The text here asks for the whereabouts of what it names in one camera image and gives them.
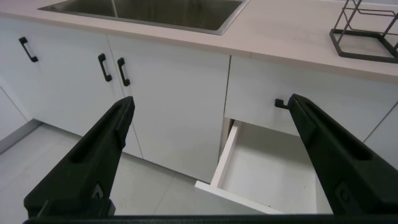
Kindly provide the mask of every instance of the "cabinet handle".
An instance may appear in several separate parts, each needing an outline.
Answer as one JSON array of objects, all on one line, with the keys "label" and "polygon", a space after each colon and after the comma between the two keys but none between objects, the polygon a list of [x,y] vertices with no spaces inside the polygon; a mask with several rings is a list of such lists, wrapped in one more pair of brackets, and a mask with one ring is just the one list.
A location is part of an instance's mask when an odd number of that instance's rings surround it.
[{"label": "cabinet handle", "polygon": [[39,60],[37,59],[37,57],[36,57],[36,56],[33,56],[33,57],[30,56],[30,53],[27,51],[27,49],[26,49],[26,47],[25,47],[25,44],[27,44],[27,39],[26,39],[26,37],[21,37],[21,38],[19,39],[19,42],[21,43],[22,47],[24,48],[24,50],[25,50],[27,56],[29,57],[29,59],[30,59],[32,62],[38,62]]},{"label": "cabinet handle", "polygon": [[289,109],[289,107],[285,105],[284,101],[281,99],[275,99],[275,106],[282,109]]},{"label": "cabinet handle", "polygon": [[112,80],[111,75],[107,75],[104,67],[104,61],[106,60],[105,54],[98,56],[99,64],[101,65],[102,73],[104,74],[105,81],[110,82]]},{"label": "cabinet handle", "polygon": [[118,65],[119,65],[119,71],[120,71],[120,75],[122,76],[122,80],[123,80],[123,85],[124,86],[129,86],[130,85],[130,80],[124,77],[124,72],[123,72],[123,68],[122,66],[124,65],[124,58],[120,58],[118,60]]}]

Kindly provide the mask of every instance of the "stainless steel sink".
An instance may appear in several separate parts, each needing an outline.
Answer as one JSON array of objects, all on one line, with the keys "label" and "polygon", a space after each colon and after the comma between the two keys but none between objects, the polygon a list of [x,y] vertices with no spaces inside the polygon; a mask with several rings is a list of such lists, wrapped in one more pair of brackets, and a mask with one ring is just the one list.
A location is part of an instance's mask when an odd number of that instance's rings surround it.
[{"label": "stainless steel sink", "polygon": [[69,0],[40,10],[223,35],[250,0]]}]

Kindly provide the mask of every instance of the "gray tile floor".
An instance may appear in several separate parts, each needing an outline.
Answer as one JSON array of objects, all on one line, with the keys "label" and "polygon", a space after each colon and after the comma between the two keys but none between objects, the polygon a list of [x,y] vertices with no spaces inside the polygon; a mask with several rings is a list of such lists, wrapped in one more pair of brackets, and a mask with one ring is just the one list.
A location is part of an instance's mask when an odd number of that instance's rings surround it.
[{"label": "gray tile floor", "polygon": [[[0,223],[27,219],[24,197],[80,140],[43,124],[0,154]],[[111,192],[116,215],[194,214],[195,179],[123,154]]]}]

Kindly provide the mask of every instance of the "cabinet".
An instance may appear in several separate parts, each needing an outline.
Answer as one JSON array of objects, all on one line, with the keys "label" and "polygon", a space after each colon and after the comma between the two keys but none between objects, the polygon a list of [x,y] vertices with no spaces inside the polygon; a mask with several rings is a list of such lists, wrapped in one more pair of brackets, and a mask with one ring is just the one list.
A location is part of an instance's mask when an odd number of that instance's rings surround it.
[{"label": "cabinet", "polygon": [[397,85],[232,57],[225,116],[298,136],[289,111],[274,106],[293,93],[362,141],[398,100]]},{"label": "cabinet", "polygon": [[[1,75],[33,118],[82,136],[123,97],[106,35],[13,19],[1,24]],[[134,128],[129,132],[135,136]],[[127,143],[130,154],[142,157],[136,138]]]},{"label": "cabinet", "polygon": [[28,35],[24,22],[0,18],[0,78],[12,88],[29,114],[38,119],[50,105],[46,100],[45,78],[40,71],[40,63],[32,62],[19,42],[21,37],[27,37],[25,46],[30,50]]},{"label": "cabinet", "polygon": [[398,103],[365,140],[365,145],[398,169]]},{"label": "cabinet", "polygon": [[0,141],[26,124],[26,119],[0,88]]},{"label": "cabinet", "polygon": [[108,36],[133,96],[142,156],[209,182],[217,166],[229,56]]}]

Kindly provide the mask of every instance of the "countertop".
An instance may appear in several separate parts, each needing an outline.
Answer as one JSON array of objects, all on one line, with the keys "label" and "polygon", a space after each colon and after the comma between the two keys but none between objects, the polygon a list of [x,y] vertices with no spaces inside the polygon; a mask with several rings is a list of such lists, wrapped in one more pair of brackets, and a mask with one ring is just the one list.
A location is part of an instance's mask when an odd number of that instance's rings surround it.
[{"label": "countertop", "polygon": [[[398,64],[338,56],[329,32],[340,15],[343,2],[251,0],[224,35],[219,36],[37,10],[62,1],[0,0],[0,16],[156,41],[398,85]],[[367,8],[373,7],[380,9],[387,6],[367,5]],[[397,6],[388,8],[398,12]],[[383,31],[388,25],[385,18],[391,17],[356,16],[353,25],[359,29],[377,28]],[[381,46],[345,37],[343,40],[346,42],[341,44],[348,49],[362,53],[364,50],[382,53],[378,52],[382,49]]]}]

